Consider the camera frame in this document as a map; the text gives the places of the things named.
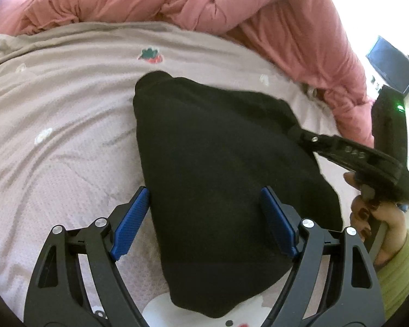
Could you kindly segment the green sleeve right forearm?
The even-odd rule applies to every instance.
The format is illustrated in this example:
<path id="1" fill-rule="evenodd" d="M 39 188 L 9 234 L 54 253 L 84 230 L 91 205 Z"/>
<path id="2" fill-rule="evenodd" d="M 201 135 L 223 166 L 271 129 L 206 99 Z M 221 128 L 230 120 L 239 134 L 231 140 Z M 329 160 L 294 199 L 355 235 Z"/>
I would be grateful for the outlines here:
<path id="1" fill-rule="evenodd" d="M 409 296 L 409 229 L 402 249 L 377 272 L 388 320 Z"/>

